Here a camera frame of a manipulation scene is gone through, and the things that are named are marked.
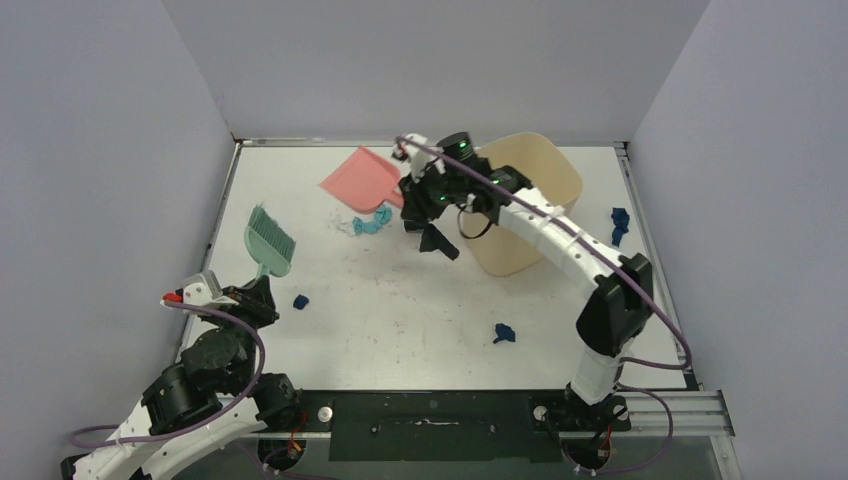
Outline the pink plastic dustpan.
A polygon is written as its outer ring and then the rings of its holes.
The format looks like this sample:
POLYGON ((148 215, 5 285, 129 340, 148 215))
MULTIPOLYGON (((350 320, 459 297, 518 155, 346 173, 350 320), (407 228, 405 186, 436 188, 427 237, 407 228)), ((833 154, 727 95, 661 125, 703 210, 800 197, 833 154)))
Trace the pink plastic dustpan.
POLYGON ((375 213, 384 203, 403 208, 400 170, 373 150, 359 146, 319 186, 357 213, 375 213))

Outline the green hand brush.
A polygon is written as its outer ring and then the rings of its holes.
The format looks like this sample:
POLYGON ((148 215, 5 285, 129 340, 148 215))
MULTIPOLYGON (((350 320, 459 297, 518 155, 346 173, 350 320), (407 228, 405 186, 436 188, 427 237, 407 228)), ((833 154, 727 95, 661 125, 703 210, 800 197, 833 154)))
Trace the green hand brush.
POLYGON ((251 210, 244 231, 244 243, 248 254, 258 266, 257 278, 263 275, 282 278, 289 274, 296 241, 261 204, 251 210))

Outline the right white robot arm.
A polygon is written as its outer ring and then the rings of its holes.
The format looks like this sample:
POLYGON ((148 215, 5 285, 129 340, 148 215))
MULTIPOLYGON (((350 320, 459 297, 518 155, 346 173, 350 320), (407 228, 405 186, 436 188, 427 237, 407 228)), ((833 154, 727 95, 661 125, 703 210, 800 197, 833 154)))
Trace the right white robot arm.
POLYGON ((460 235, 484 271, 506 277, 547 259, 581 293, 585 305, 575 327, 583 347, 566 385, 565 414, 577 428, 593 427, 605 415, 626 350, 653 313, 650 261, 623 255, 570 219, 582 177, 539 133, 479 148, 466 132, 434 146, 406 134, 391 156, 410 168, 398 182, 401 216, 408 230, 422 232, 423 245, 455 254, 434 225, 454 206, 460 235))

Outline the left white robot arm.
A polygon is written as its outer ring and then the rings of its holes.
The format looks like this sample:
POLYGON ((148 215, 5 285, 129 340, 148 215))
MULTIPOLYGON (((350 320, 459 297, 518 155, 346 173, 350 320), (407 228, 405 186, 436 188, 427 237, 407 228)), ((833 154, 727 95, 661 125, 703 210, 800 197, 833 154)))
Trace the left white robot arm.
POLYGON ((212 324, 143 391, 103 442, 72 435, 83 454, 60 464, 64 479, 171 479, 251 433, 306 422, 300 393, 283 373, 264 370, 259 331, 279 314, 268 275, 221 287, 210 270, 163 295, 163 306, 212 324))

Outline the light blue scrap centre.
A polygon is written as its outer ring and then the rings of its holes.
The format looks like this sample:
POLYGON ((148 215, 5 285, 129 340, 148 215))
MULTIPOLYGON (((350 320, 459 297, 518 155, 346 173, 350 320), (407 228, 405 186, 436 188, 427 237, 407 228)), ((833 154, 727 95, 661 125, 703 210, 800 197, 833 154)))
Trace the light blue scrap centre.
POLYGON ((355 217, 352 221, 353 231, 357 235, 373 235, 386 226, 391 221, 392 216, 392 209, 384 203, 373 213, 371 220, 365 221, 360 217, 355 217))

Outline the long black paper scrap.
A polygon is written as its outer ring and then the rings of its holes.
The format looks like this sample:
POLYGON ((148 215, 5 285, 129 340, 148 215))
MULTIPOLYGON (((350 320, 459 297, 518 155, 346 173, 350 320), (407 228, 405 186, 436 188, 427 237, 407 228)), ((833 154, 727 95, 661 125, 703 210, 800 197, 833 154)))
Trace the long black paper scrap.
POLYGON ((405 220, 404 228, 407 233, 419 233, 421 235, 418 246, 418 251, 420 253, 438 251, 451 261, 454 261, 459 257, 459 250, 433 223, 421 223, 413 220, 405 220))

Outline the small dark blue scrap left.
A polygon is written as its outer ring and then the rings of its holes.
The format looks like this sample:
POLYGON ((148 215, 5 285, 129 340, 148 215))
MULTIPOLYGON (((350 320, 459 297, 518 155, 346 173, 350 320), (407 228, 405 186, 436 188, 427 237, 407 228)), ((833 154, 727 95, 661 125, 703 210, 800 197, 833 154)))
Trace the small dark blue scrap left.
POLYGON ((307 296, 305 296, 305 295, 298 295, 298 296, 297 296, 297 297, 293 300, 292 305, 293 305, 293 307, 294 307, 295 309, 297 309, 297 310, 302 310, 302 309, 304 309, 304 308, 305 308, 305 307, 309 304, 309 302, 310 302, 310 300, 309 300, 309 298, 308 298, 307 296))

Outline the white torn paper scrap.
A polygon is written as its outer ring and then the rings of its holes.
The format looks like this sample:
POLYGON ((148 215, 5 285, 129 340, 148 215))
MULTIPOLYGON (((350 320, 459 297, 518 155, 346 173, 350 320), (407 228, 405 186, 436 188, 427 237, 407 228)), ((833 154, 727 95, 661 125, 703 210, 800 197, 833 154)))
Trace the white torn paper scrap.
POLYGON ((331 221, 332 228, 348 237, 355 237, 356 232, 352 225, 352 221, 346 217, 336 215, 331 221))

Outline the beige plastic waste bin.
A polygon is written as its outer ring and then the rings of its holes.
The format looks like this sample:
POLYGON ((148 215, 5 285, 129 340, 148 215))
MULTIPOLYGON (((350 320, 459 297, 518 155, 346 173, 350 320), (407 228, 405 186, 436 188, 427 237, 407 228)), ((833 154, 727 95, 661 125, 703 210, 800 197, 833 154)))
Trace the beige plastic waste bin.
MULTIPOLYGON (((545 136, 523 132, 476 149, 492 168, 511 166, 538 187, 549 203, 571 211, 583 190, 583 180, 569 159, 545 136)), ((515 274, 542 259, 525 240, 499 226, 466 245, 481 268, 495 277, 515 274)))

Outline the dark blue scrap front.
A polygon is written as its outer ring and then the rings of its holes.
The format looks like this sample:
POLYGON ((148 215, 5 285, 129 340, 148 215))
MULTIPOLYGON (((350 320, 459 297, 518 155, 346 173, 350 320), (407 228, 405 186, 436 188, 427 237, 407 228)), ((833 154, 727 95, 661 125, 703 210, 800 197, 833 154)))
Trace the dark blue scrap front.
POLYGON ((500 342, 510 342, 514 343, 516 341, 516 332, 514 329, 504 323, 497 323, 494 327, 495 338, 493 339, 493 344, 498 344, 500 342))

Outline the dark blue scrap right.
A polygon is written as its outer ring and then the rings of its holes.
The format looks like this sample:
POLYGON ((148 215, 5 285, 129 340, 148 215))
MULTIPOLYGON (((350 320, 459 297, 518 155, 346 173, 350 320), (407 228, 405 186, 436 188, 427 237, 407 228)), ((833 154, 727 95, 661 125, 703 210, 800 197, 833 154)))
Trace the dark blue scrap right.
POLYGON ((611 243, 614 247, 619 247, 624 235, 629 232, 630 215, 623 207, 613 207, 610 218, 613 224, 611 243))

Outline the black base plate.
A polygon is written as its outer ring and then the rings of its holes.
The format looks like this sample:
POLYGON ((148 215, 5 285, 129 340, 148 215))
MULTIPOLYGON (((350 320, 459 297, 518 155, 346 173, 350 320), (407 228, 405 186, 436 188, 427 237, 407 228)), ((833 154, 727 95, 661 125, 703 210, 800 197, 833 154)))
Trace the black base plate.
POLYGON ((608 433, 630 428, 619 395, 585 406, 563 390, 306 390, 290 428, 262 434, 257 452, 289 468, 326 439, 337 462, 552 463, 563 446, 600 448, 608 433))

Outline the aluminium rail frame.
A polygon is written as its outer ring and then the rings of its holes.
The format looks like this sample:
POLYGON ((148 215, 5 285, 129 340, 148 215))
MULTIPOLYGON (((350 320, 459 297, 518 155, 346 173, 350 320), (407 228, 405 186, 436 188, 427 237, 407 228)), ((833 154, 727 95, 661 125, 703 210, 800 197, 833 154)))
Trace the aluminium rail frame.
MULTIPOLYGON (((649 257, 654 266, 655 295, 658 305, 674 325, 674 331, 680 334, 673 338, 678 361, 690 364, 692 362, 691 348, 688 346, 685 336, 682 335, 683 329, 675 309, 663 264, 635 183, 628 146, 627 141, 615 141, 613 143, 631 203, 628 207, 631 225, 638 232, 645 247, 645 255, 649 257)), ((704 390, 703 385, 698 382, 692 366, 684 369, 682 375, 684 380, 687 381, 684 390, 664 389, 660 392, 670 407, 674 421, 674 432, 680 436, 732 437, 734 435, 733 425, 722 392, 719 390, 704 390)))

